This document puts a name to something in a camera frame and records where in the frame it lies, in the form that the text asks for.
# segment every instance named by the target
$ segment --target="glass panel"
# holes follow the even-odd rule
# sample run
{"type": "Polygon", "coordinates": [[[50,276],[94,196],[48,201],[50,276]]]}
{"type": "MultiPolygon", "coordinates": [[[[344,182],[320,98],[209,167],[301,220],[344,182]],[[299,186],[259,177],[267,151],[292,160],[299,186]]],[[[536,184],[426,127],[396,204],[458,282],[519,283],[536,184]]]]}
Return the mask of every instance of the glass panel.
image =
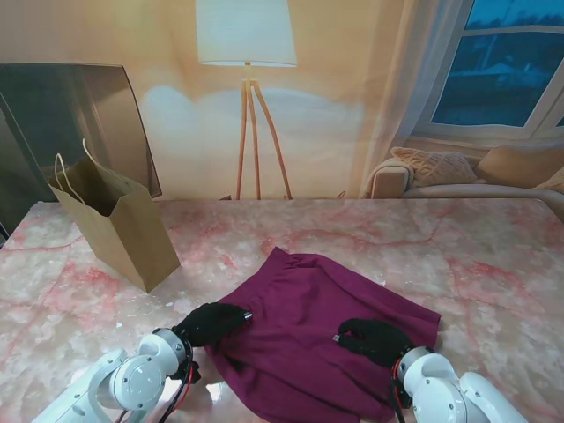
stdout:
{"type": "Polygon", "coordinates": [[[523,127],[564,56],[564,35],[463,37],[435,123],[523,127]]]}
{"type": "Polygon", "coordinates": [[[466,29],[504,26],[564,26],[561,0],[475,0],[466,29]]]}
{"type": "Polygon", "coordinates": [[[37,201],[55,201],[45,178],[94,157],[160,194],[137,103],[121,66],[0,65],[0,224],[11,233],[37,201]]]}

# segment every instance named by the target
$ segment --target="kraft paper bag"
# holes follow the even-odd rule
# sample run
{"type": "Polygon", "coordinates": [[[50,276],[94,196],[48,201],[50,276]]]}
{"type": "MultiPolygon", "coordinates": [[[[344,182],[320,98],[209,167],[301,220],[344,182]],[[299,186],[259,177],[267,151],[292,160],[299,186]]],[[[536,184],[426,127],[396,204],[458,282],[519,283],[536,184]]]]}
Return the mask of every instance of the kraft paper bag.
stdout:
{"type": "Polygon", "coordinates": [[[104,168],[83,146],[88,158],[73,167],[57,154],[48,184],[94,254],[148,293],[180,266],[159,210],[146,187],[104,168]]]}

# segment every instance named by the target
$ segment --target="purple skirt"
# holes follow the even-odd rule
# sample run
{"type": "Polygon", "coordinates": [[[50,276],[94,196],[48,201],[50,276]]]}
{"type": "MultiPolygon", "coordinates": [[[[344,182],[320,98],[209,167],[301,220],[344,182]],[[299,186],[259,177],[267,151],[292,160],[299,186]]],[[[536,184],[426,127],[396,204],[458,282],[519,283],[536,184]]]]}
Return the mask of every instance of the purple skirt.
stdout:
{"type": "Polygon", "coordinates": [[[327,257],[278,248],[220,302],[254,317],[206,351],[241,401],[273,423],[388,421],[390,369],[338,346],[339,324],[380,319],[433,347],[441,319],[327,257]]]}

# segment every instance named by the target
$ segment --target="lamp shade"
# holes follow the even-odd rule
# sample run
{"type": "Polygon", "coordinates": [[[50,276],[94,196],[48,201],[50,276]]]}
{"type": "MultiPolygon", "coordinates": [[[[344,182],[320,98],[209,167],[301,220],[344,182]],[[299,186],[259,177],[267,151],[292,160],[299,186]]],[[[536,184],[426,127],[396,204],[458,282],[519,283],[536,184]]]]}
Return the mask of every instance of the lamp shade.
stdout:
{"type": "Polygon", "coordinates": [[[197,0],[202,64],[296,66],[287,0],[197,0]]]}

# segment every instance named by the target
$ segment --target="marble table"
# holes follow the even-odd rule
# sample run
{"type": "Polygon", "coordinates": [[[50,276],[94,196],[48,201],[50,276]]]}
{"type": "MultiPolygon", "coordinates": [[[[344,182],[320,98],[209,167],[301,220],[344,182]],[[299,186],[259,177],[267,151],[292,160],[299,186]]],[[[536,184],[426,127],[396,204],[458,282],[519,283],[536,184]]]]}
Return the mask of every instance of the marble table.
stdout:
{"type": "MultiPolygon", "coordinates": [[[[438,347],[459,372],[480,372],[530,422],[564,421],[564,225],[540,201],[159,208],[182,267],[151,293],[97,260],[59,204],[35,205],[0,250],[0,422],[30,421],[103,353],[133,352],[231,292],[274,246],[334,258],[441,313],[438,347]]],[[[198,354],[204,379],[169,421],[262,421],[198,354]]]]}

